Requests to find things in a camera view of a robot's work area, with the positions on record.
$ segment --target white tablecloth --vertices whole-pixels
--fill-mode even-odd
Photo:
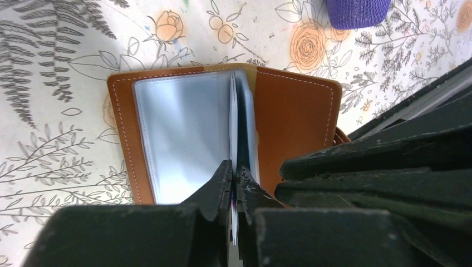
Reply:
[[[471,0],[395,0],[353,31],[318,2],[0,0],[0,267],[62,206],[132,202],[111,73],[249,62],[331,78],[351,132],[471,56]]]

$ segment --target white stitching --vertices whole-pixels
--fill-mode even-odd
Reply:
[[[196,74],[196,73],[203,73],[203,72],[214,72],[214,71],[224,71],[224,70],[236,70],[236,69],[244,69],[244,70],[247,70],[246,68],[236,68],[236,67],[233,67],[233,68],[220,68],[220,69],[217,69],[217,70],[203,70],[203,71],[193,71],[193,72],[183,72],[183,73],[172,73],[172,74],[168,74],[168,75],[156,75],[156,76],[147,76],[147,77],[137,77],[137,78],[128,78],[128,79],[121,79],[121,80],[116,80],[113,82],[113,92],[115,93],[115,97],[116,97],[116,106],[118,107],[118,114],[120,115],[120,121],[121,121],[121,128],[123,129],[123,135],[125,137],[125,143],[126,143],[126,149],[128,151],[128,157],[130,158],[130,163],[131,163],[131,171],[133,173],[133,179],[134,179],[134,183],[136,185],[136,192],[137,192],[137,198],[139,199],[139,203],[141,203],[141,196],[139,194],[139,188],[137,186],[137,182],[136,182],[136,175],[135,175],[135,171],[134,171],[134,167],[133,167],[133,163],[132,163],[132,160],[131,160],[131,152],[130,152],[130,148],[128,146],[128,140],[126,138],[126,132],[125,132],[125,126],[123,124],[123,119],[121,117],[121,109],[120,109],[120,102],[118,100],[118,96],[116,94],[116,90],[115,90],[115,82],[120,82],[120,81],[129,81],[129,80],[138,80],[138,79],[147,79],[147,78],[157,78],[157,77],[169,77],[169,76],[176,76],[176,75],[187,75],[187,74]],[[328,141],[328,131],[330,130],[330,120],[331,120],[331,112],[332,112],[332,109],[333,109],[333,99],[334,99],[334,93],[333,93],[333,88],[327,86],[327,85],[322,85],[320,83],[315,83],[315,82],[311,82],[311,81],[305,81],[305,80],[299,80],[299,79],[295,79],[295,78],[291,78],[291,77],[287,77],[287,76],[282,76],[282,75],[276,75],[276,74],[272,74],[272,73],[267,73],[267,72],[262,72],[262,71],[258,71],[258,70],[255,70],[256,72],[258,73],[262,73],[262,74],[265,74],[265,75],[272,75],[272,76],[276,76],[276,77],[281,77],[281,78],[286,78],[286,79],[290,79],[290,80],[294,80],[294,81],[298,81],[298,82],[307,82],[307,83],[311,83],[311,84],[314,84],[314,85],[318,85],[318,86],[321,86],[321,87],[326,87],[328,89],[331,90],[331,103],[330,103],[330,112],[328,114],[328,122],[327,122],[327,125],[326,125],[326,134],[324,136],[324,144],[323,144],[323,148],[326,147],[326,142]]]

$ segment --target floral pattern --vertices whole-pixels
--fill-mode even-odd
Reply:
[[[326,1],[142,3],[0,1],[0,267],[63,206],[132,203],[112,73],[246,62],[334,79],[352,132],[472,55],[471,0],[392,0],[349,31]]]

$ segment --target tablecloth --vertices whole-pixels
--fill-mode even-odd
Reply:
[[[323,1],[0,0],[0,267],[63,206],[132,203],[108,75],[248,62],[330,78],[352,132],[468,60],[471,23],[471,0],[394,0],[350,31]]]

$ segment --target table surface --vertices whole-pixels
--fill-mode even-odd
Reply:
[[[0,1],[0,267],[62,206],[132,202],[108,75],[249,62],[331,78],[349,133],[468,60],[471,23],[471,0],[395,0],[351,31],[318,1]]]

